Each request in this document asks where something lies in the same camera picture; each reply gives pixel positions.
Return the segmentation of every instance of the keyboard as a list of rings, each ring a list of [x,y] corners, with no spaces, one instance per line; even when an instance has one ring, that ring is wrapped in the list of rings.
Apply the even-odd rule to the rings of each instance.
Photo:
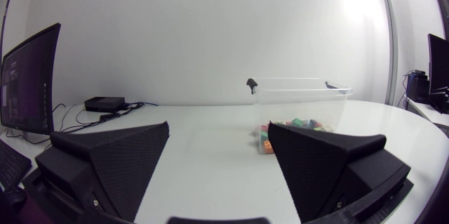
[[[17,186],[30,168],[30,159],[0,140],[0,183],[4,191]]]

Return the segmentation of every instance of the curved monitor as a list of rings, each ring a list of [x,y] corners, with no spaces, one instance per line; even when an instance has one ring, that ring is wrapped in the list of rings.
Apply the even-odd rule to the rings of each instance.
[[[429,34],[430,93],[445,92],[449,85],[449,41]]]
[[[53,131],[51,84],[61,25],[54,24],[7,53],[1,65],[1,124],[30,133]]]

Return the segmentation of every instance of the orange block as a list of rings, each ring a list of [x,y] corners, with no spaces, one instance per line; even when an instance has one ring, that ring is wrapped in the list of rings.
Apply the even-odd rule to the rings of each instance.
[[[273,148],[272,144],[269,142],[269,140],[264,141],[264,152],[265,154],[273,154]]]

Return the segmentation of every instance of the white table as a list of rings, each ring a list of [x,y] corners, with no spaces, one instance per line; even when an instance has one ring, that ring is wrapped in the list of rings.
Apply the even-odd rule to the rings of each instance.
[[[416,103],[410,98],[408,99],[408,104],[411,105],[419,115],[421,115],[425,119],[428,119],[437,127],[442,129],[449,129],[449,114],[441,114],[440,112],[436,111],[431,105]]]
[[[92,116],[83,113],[79,118],[88,121],[98,117]],[[170,138],[135,222],[165,223],[171,216],[264,216],[271,223],[300,222],[276,157],[257,152],[251,133],[252,106],[144,107],[83,132],[165,120],[170,126]],[[449,140],[444,133],[411,112],[363,101],[347,102],[337,132],[387,136],[386,149],[412,167],[408,179],[415,184],[387,223],[413,223],[426,206],[449,157]],[[39,152],[39,147],[23,140],[2,139],[29,157]]]

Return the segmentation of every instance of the transparent storage box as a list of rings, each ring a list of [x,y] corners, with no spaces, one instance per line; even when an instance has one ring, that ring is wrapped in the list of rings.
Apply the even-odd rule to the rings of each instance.
[[[273,153],[269,123],[333,132],[352,89],[325,79],[254,78],[255,140],[261,153]]]

